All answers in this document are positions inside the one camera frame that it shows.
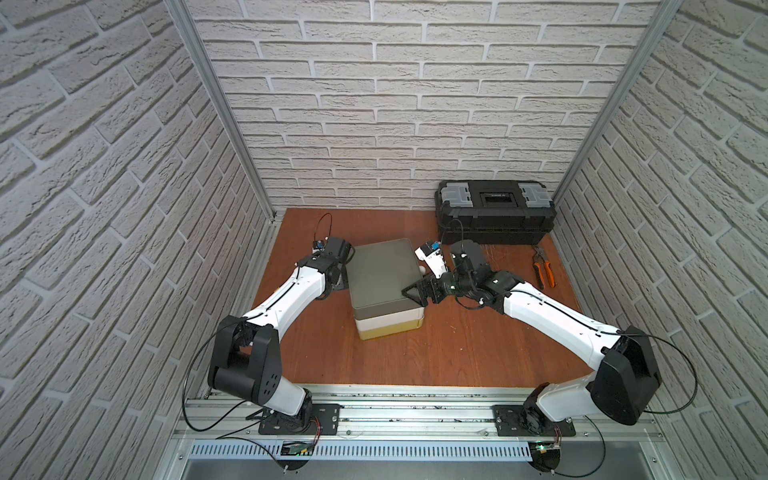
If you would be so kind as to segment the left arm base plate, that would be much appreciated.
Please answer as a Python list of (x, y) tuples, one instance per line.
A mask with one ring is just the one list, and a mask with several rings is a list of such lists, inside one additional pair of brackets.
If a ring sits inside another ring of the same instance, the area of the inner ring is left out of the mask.
[(336, 403), (313, 404), (291, 416), (270, 410), (259, 423), (260, 435), (317, 435), (335, 436), (338, 432), (340, 410)]

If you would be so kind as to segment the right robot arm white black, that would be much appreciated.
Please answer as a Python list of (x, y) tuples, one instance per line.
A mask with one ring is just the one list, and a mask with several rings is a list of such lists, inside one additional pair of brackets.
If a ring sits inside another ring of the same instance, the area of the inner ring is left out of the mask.
[(414, 252), (429, 272), (405, 287), (403, 295), (421, 306), (447, 297), (468, 298), (478, 308), (491, 308), (519, 320), (579, 357), (591, 373), (564, 383), (544, 383), (526, 398), (519, 421), (540, 434), (574, 416), (601, 413), (622, 424), (634, 425), (662, 383), (648, 335), (591, 319), (548, 297), (532, 284), (506, 270), (493, 270), (482, 247), (464, 240), (450, 248), (451, 266), (438, 242), (427, 242)]

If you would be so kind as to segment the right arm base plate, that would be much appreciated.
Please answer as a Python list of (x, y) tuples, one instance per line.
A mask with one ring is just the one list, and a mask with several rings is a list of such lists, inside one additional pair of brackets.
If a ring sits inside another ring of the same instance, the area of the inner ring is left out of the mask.
[(499, 437), (574, 437), (576, 430), (569, 421), (553, 422), (535, 407), (501, 404), (491, 407)]

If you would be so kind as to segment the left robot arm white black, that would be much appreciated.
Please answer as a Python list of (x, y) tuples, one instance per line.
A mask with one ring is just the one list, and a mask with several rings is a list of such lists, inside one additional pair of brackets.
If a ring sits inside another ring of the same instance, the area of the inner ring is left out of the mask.
[(220, 321), (213, 339), (208, 385), (307, 424), (311, 393), (283, 376), (281, 341), (312, 302), (348, 288), (346, 266), (352, 256), (352, 245), (343, 239), (318, 241), (264, 302), (240, 317)]

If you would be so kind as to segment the three-drawer storage box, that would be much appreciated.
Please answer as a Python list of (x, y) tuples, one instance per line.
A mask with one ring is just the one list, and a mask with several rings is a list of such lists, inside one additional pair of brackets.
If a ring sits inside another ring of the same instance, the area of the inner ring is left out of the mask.
[(359, 246), (346, 269), (353, 317), (362, 340), (422, 326), (425, 308), (402, 293), (423, 276), (409, 239)]

